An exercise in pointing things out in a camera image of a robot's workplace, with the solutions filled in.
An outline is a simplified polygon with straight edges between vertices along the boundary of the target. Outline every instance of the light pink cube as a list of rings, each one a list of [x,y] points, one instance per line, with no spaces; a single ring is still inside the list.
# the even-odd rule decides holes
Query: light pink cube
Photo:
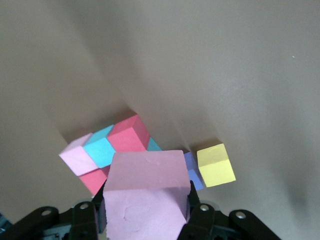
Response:
[[[148,149],[150,134],[135,115],[114,125],[107,139],[116,152],[143,152]]]
[[[176,240],[190,188],[180,150],[116,152],[103,190],[107,237]]]
[[[96,195],[99,189],[102,187],[104,182],[108,178],[110,166],[104,168],[99,168],[92,172],[86,173],[85,175],[80,176],[80,180],[83,184],[89,189],[92,195]]]
[[[84,149],[84,145],[89,140],[91,135],[92,133],[89,133],[72,141],[59,154],[60,158],[62,158],[62,160],[77,176],[92,172],[98,168],[98,166]]]

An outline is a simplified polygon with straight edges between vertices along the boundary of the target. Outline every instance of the block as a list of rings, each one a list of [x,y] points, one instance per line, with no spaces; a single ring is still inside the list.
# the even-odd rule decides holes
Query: block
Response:
[[[143,152],[150,134],[138,115],[118,122],[107,137],[117,152]]]
[[[176,240],[190,188],[180,150],[116,152],[103,190],[107,237]]]
[[[193,181],[195,190],[198,191],[205,188],[199,168],[198,168],[198,164],[194,156],[192,155],[192,153],[187,152],[186,154],[184,154],[184,158],[185,158],[186,168],[188,169],[189,178],[191,181]]]
[[[72,172],[77,175],[83,175],[96,170],[98,166],[87,154],[84,144],[92,136],[89,133],[72,141],[60,154],[60,158],[68,165]]]
[[[114,125],[94,133],[84,145],[85,151],[99,168],[109,166],[115,154],[115,149],[107,139]]]
[[[101,186],[107,180],[109,170],[110,170],[110,166],[106,166],[104,168],[98,168],[92,172],[89,172],[89,173],[86,173],[85,175],[80,176],[79,178],[94,196],[97,194]]]
[[[147,151],[162,151],[162,149],[159,147],[156,141],[150,137]]]
[[[236,180],[223,143],[199,150],[197,158],[201,176],[208,188]]]

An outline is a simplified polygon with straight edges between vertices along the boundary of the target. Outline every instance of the gray floor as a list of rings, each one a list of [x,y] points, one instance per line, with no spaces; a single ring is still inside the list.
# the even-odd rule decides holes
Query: gray floor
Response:
[[[319,26],[313,0],[1,1],[0,212],[90,197],[58,153],[136,112],[164,149],[225,143],[237,181],[202,199],[319,238]]]

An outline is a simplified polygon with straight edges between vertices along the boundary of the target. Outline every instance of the hot pink cube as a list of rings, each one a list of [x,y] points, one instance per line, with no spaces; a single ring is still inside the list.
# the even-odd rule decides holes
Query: hot pink cube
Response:
[[[150,134],[135,115],[114,125],[107,139],[116,152],[143,152],[148,149]]]
[[[98,166],[84,149],[84,145],[89,140],[91,135],[92,133],[89,133],[72,141],[59,154],[60,158],[62,158],[62,160],[77,176],[92,172],[98,168]]]
[[[110,166],[99,168],[85,175],[80,176],[80,180],[89,189],[92,195],[96,195],[99,189],[108,178]]]
[[[182,151],[116,152],[103,190],[107,237],[176,240],[189,193]]]

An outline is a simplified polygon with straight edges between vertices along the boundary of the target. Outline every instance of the light blue cube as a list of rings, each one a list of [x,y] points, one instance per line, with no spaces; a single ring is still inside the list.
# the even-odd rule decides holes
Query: light blue cube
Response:
[[[97,131],[89,138],[83,147],[99,168],[109,166],[116,152],[107,139],[113,127],[114,125],[111,125]]]
[[[205,188],[197,162],[191,152],[184,154],[186,168],[188,169],[189,178],[194,183],[195,190]]]
[[[162,149],[159,147],[156,141],[150,137],[147,151],[162,151]]]

